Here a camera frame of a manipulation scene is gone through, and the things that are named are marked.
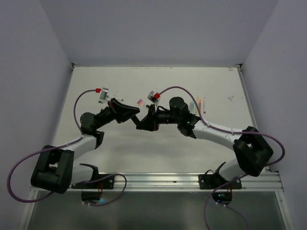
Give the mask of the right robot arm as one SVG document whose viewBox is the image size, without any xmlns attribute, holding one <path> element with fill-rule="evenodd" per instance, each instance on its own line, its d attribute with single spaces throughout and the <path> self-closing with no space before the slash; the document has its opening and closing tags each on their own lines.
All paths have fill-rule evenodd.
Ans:
<svg viewBox="0 0 307 230">
<path fill-rule="evenodd" d="M 256 128 L 245 130 L 213 127 L 189 111 L 181 97 L 169 101 L 169 109 L 154 104 L 148 114 L 137 122 L 136 128 L 157 131 L 161 124 L 176 124 L 180 133 L 193 139 L 203 139 L 220 144 L 234 151 L 235 159 L 223 162 L 214 172 L 214 184 L 225 188 L 231 180 L 244 174 L 257 177 L 273 155 L 273 150 Z"/>
</svg>

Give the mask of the purple white marker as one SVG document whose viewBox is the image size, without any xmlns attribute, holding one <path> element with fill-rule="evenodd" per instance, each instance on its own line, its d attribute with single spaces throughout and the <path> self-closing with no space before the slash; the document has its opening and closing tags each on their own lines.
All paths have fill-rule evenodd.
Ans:
<svg viewBox="0 0 307 230">
<path fill-rule="evenodd" d="M 206 114 L 207 109 L 206 109 L 206 97 L 203 98 L 203 113 Z"/>
</svg>

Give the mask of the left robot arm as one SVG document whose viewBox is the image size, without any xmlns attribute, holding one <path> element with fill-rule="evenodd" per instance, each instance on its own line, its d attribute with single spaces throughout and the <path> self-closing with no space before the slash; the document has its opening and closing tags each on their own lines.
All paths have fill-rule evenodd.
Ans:
<svg viewBox="0 0 307 230">
<path fill-rule="evenodd" d="M 126 122 L 139 112 L 139 108 L 112 98 L 99 113 L 82 114 L 80 139 L 63 147 L 43 147 L 31 176 L 31 185 L 58 194 L 65 193 L 72 184 L 97 187 L 100 182 L 98 168 L 87 163 L 76 164 L 75 160 L 100 147 L 104 132 L 99 128 L 114 120 L 119 124 Z"/>
</svg>

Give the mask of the yellow highlighter pen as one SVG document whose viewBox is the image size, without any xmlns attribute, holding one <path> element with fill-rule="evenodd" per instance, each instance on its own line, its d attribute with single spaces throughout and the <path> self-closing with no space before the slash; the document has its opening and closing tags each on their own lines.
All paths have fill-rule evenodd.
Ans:
<svg viewBox="0 0 307 230">
<path fill-rule="evenodd" d="M 197 95 L 196 105 L 195 105 L 195 115 L 199 115 L 198 108 L 199 108 L 199 96 Z"/>
</svg>

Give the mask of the green black highlighter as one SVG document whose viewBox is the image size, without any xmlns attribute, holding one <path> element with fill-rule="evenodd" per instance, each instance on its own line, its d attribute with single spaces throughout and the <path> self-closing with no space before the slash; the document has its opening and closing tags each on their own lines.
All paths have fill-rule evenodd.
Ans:
<svg viewBox="0 0 307 230">
<path fill-rule="evenodd" d="M 138 119 L 138 117 L 136 115 L 134 115 L 133 117 L 131 117 L 131 120 L 133 121 L 133 123 L 138 126 L 140 124 L 140 120 Z"/>
</svg>

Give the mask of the pale green highlighter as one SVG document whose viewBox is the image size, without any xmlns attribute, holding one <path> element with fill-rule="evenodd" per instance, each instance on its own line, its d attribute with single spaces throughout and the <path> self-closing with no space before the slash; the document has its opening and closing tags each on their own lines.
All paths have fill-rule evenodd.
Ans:
<svg viewBox="0 0 307 230">
<path fill-rule="evenodd" d="M 192 114 L 195 113 L 195 103 L 193 101 L 189 104 L 189 111 Z"/>
</svg>

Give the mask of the orange highlighter pen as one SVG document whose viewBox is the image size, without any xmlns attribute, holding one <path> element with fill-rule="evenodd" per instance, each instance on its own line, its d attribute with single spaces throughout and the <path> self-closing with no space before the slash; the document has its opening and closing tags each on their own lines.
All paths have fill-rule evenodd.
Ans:
<svg viewBox="0 0 307 230">
<path fill-rule="evenodd" d="M 198 101 L 198 107 L 199 107 L 199 114 L 201 115 L 201 99 Z"/>
</svg>

